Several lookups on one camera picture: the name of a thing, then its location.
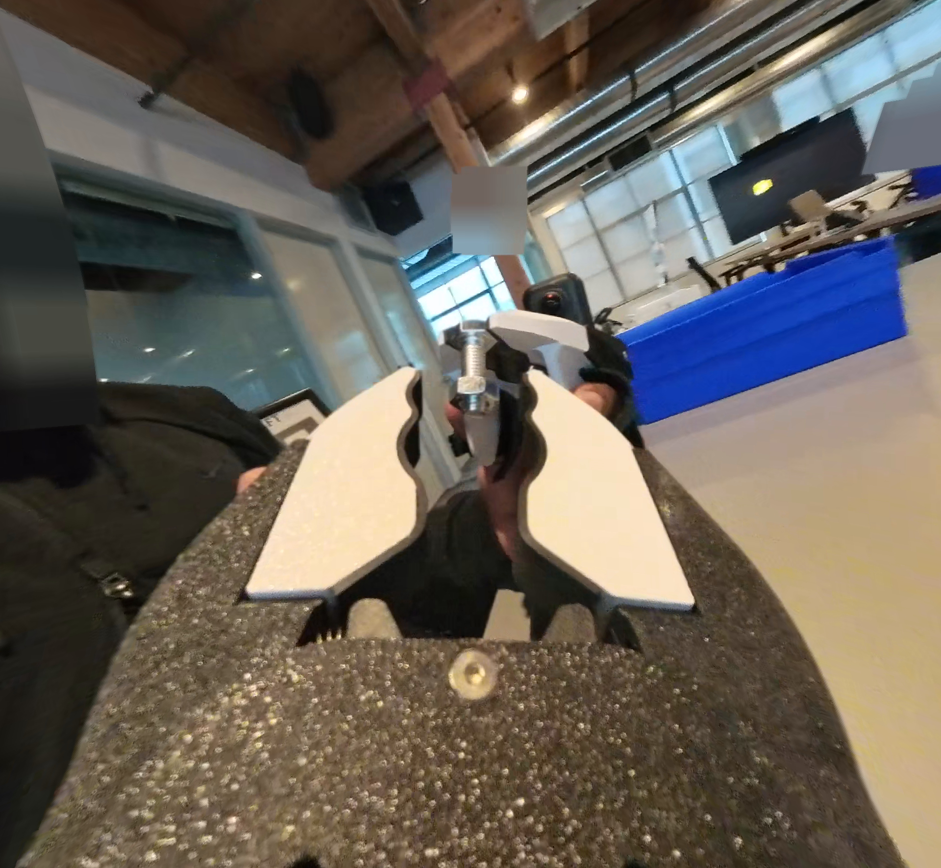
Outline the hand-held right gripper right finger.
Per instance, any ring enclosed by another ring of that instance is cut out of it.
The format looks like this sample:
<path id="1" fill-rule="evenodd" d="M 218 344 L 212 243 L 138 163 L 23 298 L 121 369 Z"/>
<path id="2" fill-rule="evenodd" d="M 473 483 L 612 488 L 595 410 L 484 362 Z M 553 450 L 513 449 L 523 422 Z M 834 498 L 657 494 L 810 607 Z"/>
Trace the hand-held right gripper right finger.
<path id="1" fill-rule="evenodd" d="M 526 543 L 604 602 L 693 608 L 693 592 L 633 446 L 541 371 L 525 376 L 536 463 L 521 490 Z"/>

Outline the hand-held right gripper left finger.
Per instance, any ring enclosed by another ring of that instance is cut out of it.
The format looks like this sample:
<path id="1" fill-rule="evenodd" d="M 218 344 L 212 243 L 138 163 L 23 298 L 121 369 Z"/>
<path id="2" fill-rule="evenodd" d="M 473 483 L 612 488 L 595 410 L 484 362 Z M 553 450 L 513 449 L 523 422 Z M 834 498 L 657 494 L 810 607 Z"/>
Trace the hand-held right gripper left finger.
<path id="1" fill-rule="evenodd" d="M 249 601 L 335 598 L 412 544 L 428 496 L 417 472 L 421 372 L 406 367 L 313 432 L 245 585 Z"/>

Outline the silver hex bolt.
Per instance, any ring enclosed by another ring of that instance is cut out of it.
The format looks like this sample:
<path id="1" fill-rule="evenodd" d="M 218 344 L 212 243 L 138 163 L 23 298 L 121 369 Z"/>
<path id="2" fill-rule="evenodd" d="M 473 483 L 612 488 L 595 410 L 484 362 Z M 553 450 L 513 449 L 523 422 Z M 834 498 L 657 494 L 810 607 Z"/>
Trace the silver hex bolt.
<path id="1" fill-rule="evenodd" d="M 460 376 L 486 376 L 489 349 L 488 326 L 485 321 L 462 321 L 458 339 L 463 347 L 463 368 Z"/>

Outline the silver hex nut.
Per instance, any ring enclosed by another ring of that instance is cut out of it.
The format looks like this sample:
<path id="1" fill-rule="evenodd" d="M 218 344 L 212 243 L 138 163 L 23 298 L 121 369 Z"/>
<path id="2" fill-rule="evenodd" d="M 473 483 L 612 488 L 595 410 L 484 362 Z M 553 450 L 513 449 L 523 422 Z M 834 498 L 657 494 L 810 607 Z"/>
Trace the silver hex nut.
<path id="1" fill-rule="evenodd" d="M 500 403 L 500 388 L 486 376 L 460 376 L 456 380 L 450 404 L 464 415 L 489 415 Z"/>

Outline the blue plastic bin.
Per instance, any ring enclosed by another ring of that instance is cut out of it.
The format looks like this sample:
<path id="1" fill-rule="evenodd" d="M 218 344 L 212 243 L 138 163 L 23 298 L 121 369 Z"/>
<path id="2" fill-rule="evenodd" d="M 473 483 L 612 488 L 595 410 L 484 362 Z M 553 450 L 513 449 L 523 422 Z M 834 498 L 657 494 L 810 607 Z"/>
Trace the blue plastic bin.
<path id="1" fill-rule="evenodd" d="M 787 262 L 619 334 L 650 425 L 907 335 L 894 238 Z"/>

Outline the person's left hand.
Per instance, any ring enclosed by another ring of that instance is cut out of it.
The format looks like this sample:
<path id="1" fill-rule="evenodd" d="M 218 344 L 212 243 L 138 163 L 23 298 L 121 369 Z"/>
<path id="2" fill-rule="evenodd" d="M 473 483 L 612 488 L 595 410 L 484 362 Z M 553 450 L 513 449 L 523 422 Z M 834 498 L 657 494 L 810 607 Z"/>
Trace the person's left hand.
<path id="1" fill-rule="evenodd" d="M 606 384 L 583 383 L 574 388 L 572 394 L 607 418 L 612 417 L 621 404 L 618 392 Z M 520 449 L 500 478 L 496 464 L 480 466 L 477 470 L 477 485 L 491 528 L 503 552 L 515 564 L 528 558 L 528 548 L 520 534 L 520 492 L 539 454 L 539 441 L 529 425 L 525 425 Z"/>

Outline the framed black white marker board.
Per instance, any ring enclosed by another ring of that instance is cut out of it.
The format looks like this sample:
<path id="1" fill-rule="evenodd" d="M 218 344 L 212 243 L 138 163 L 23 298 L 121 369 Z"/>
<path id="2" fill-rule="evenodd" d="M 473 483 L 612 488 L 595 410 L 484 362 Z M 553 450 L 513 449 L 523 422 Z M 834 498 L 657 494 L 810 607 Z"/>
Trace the framed black white marker board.
<path id="1" fill-rule="evenodd" d="M 289 446 L 297 441 L 309 441 L 331 411 L 312 389 L 304 388 L 261 405 L 252 413 L 277 441 Z"/>

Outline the long silver ceiling pipe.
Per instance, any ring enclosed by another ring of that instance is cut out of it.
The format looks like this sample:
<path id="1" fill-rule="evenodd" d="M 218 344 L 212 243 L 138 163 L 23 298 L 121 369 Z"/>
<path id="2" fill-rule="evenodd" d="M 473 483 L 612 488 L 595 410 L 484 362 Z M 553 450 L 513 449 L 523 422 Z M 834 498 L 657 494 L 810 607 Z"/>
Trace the long silver ceiling pipe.
<path id="1" fill-rule="evenodd" d="M 848 0 L 827 0 L 825 7 Z M 489 151 L 525 165 L 536 192 L 644 132 L 780 46 L 809 24 L 815 0 L 720 0 L 660 51 L 588 88 Z"/>

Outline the black monitor screen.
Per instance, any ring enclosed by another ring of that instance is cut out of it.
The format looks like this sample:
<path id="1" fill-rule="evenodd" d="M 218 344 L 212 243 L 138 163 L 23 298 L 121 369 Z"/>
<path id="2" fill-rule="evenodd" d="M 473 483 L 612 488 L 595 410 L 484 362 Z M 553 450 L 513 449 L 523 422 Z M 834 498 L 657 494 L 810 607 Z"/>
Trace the black monitor screen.
<path id="1" fill-rule="evenodd" d="M 805 121 L 748 150 L 709 180 L 730 243 L 792 221 L 791 200 L 803 193 L 817 192 L 829 202 L 872 183 L 863 172 L 866 156 L 852 108 Z"/>

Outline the black wall speaker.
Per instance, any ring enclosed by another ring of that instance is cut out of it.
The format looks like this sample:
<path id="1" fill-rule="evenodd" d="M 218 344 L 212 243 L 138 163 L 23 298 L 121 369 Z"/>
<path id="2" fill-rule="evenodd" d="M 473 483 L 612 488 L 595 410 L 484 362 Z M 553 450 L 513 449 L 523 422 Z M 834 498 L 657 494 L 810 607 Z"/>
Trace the black wall speaker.
<path id="1" fill-rule="evenodd" d="M 361 188 L 362 200 L 377 230 L 397 237 L 423 220 L 421 206 L 407 180 L 386 180 Z"/>

